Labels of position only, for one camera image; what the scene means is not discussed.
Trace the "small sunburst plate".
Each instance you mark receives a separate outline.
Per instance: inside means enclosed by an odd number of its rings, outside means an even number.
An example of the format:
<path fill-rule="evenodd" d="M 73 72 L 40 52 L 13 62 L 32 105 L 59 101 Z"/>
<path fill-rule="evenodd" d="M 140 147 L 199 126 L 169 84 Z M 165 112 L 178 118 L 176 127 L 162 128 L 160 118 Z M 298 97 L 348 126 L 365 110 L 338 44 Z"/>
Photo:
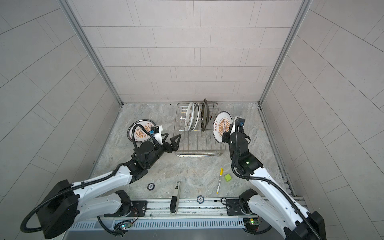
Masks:
<path fill-rule="evenodd" d="M 219 144 L 223 143 L 224 132 L 230 132 L 230 125 L 232 123 L 232 116 L 226 111 L 218 113 L 215 117 L 213 121 L 213 136 Z"/>

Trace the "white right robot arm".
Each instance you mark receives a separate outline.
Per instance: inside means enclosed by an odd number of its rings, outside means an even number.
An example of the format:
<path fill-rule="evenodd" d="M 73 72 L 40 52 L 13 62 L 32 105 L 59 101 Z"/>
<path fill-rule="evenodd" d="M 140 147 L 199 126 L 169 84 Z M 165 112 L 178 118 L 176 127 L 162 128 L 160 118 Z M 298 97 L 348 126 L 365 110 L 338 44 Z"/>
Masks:
<path fill-rule="evenodd" d="M 243 211 L 261 217 L 286 240 L 325 240 L 324 218 L 294 200 L 249 151 L 250 137 L 244 132 L 244 123 L 245 119 L 237 117 L 222 138 L 229 145 L 233 174 L 257 188 L 240 195 Z"/>

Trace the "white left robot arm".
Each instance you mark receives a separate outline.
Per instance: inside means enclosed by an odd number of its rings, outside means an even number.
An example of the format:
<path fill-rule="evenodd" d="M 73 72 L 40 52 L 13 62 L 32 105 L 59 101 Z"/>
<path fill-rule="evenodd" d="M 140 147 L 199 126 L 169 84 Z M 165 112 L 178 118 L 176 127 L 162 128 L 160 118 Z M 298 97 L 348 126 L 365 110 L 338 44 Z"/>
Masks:
<path fill-rule="evenodd" d="M 133 140 L 134 153 L 131 160 L 118 164 L 113 171 L 92 179 L 75 183 L 64 180 L 57 183 L 42 202 L 23 219 L 21 232 L 42 231 L 46 239 L 52 239 L 76 222 L 104 214 L 116 214 L 122 209 L 128 213 L 129 196 L 124 191 L 117 191 L 107 197 L 103 194 L 140 180 L 164 153 L 176 152 L 181 139 L 181 135 L 176 135 L 168 143 L 168 134 L 162 134 L 162 126 L 154 126 L 147 131 L 139 123 L 132 127 L 132 138 L 135 137 L 137 128 L 151 140 L 140 146 Z"/>

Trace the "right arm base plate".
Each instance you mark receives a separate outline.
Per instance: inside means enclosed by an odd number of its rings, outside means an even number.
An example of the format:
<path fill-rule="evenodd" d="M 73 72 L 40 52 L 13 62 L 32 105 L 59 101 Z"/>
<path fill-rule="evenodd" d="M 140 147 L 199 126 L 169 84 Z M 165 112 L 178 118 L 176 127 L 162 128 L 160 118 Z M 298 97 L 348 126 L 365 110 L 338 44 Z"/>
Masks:
<path fill-rule="evenodd" d="M 252 212 L 246 212 L 246 210 L 242 209 L 239 199 L 223 198 L 221 202 L 226 206 L 228 216 L 250 216 L 253 214 Z"/>

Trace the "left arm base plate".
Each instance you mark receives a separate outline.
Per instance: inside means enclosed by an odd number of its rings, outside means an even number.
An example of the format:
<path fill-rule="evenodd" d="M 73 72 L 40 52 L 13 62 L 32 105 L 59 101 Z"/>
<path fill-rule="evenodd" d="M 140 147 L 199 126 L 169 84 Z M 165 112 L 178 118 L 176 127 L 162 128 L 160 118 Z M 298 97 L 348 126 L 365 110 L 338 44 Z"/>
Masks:
<path fill-rule="evenodd" d="M 131 205 L 123 204 L 117 212 L 105 214 L 105 218 L 139 218 L 144 217 L 147 210 L 147 201 L 132 201 Z"/>

